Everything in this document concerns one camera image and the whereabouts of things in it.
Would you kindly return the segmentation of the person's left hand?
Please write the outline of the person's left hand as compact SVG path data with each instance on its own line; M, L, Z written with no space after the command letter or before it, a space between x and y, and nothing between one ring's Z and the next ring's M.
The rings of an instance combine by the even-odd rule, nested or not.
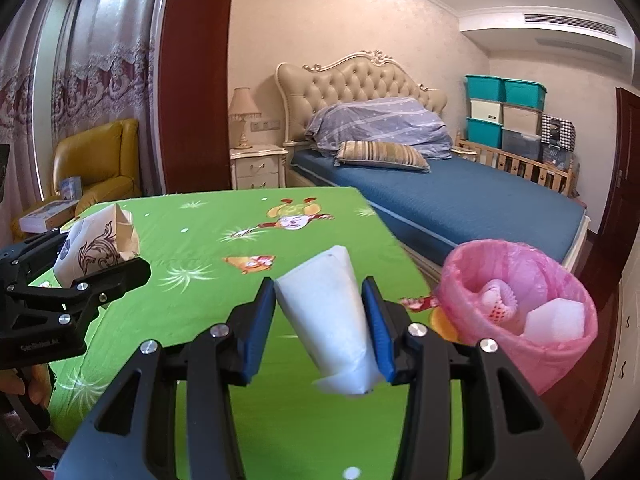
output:
M0 370L0 390L14 396L27 394L33 404L48 408L53 392L50 366L32 366L27 379L18 376L17 370Z

